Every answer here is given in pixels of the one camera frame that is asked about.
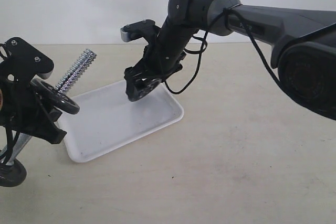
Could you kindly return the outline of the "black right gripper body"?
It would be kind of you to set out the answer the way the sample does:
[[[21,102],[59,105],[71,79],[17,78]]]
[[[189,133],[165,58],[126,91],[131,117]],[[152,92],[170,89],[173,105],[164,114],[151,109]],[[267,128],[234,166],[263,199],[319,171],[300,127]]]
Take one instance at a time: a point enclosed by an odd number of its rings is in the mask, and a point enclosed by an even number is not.
[[[186,57],[186,44],[163,45],[159,42],[145,46],[142,58],[124,70],[127,85],[158,85],[181,71]]]

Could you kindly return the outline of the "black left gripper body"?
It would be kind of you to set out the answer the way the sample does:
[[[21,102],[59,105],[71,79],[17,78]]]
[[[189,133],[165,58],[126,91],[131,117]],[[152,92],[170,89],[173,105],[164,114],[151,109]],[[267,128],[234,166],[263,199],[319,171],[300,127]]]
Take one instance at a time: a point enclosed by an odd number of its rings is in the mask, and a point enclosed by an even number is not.
[[[50,118],[53,110],[31,83],[20,89],[18,81],[1,78],[1,126],[42,139],[43,126],[55,124]]]

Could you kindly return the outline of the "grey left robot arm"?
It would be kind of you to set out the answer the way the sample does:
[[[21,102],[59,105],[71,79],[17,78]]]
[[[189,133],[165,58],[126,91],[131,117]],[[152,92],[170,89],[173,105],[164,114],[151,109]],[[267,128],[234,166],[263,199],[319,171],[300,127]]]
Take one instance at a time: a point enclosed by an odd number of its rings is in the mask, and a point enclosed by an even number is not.
[[[61,111],[31,85],[21,92],[17,88],[18,83],[1,78],[1,126],[55,144],[58,137],[55,123]]]

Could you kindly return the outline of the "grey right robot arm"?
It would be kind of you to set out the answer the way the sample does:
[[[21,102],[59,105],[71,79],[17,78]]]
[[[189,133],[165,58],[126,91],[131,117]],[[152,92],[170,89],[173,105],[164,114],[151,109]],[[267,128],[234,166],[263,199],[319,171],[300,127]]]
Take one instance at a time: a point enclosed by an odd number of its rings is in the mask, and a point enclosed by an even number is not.
[[[240,0],[169,0],[161,26],[147,19],[120,30],[125,42],[144,38],[142,58],[124,71],[135,102],[182,69],[186,45],[198,31],[238,33],[272,47],[264,66],[296,104],[335,119],[335,12],[245,5]]]

